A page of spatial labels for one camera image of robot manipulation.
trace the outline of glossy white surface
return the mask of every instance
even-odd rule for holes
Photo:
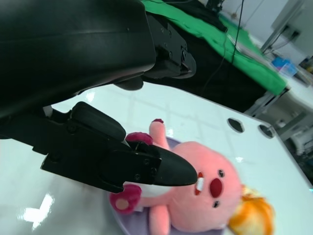
[[[70,110],[78,101],[118,120],[127,132],[147,132],[162,118],[167,134],[198,141],[228,157],[242,182],[258,189],[276,210],[277,235],[309,235],[313,221],[311,185],[278,138],[264,137],[259,121],[189,93],[152,84],[137,92],[113,85],[91,89],[54,105]],[[240,120],[242,134],[227,124]],[[121,235],[105,192],[40,170],[44,156],[30,146],[0,141],[1,235]]]

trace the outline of pink plush toy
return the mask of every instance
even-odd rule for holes
[[[149,133],[153,144],[169,149],[161,120],[151,123]],[[149,139],[148,136],[136,133],[131,139],[142,141]],[[225,227],[242,194],[235,168],[224,156],[197,142],[181,143],[172,151],[196,169],[198,182],[195,185],[171,188],[127,183],[124,192],[110,195],[112,206],[119,212],[150,207],[151,235],[168,235],[171,225],[188,233]],[[136,193],[134,188],[131,191],[127,187],[136,188]]]

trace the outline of purple plate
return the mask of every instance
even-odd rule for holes
[[[174,148],[180,143],[169,137],[167,141],[171,148]],[[143,212],[134,212],[128,215],[117,213],[113,208],[112,211],[118,225],[124,231],[125,235],[148,235],[150,233],[148,222],[149,208],[145,208]],[[221,235],[222,233],[223,230],[210,230],[204,233],[196,233],[196,235]],[[183,233],[172,227],[170,235],[191,235],[191,233]]]

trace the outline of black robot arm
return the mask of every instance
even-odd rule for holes
[[[0,9],[2,139],[47,155],[44,170],[112,192],[125,181],[196,182],[187,161],[127,143],[123,127],[88,104],[66,114],[51,108],[101,85],[140,89],[142,75],[191,77],[196,63],[170,25],[147,17],[138,0],[11,0]]]

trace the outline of plush toy nose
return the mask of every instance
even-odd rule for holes
[[[214,180],[212,180],[212,182],[210,183],[210,193],[212,195],[213,198],[217,198],[220,196],[220,194],[222,193],[223,190],[223,185],[220,179],[215,178]]]

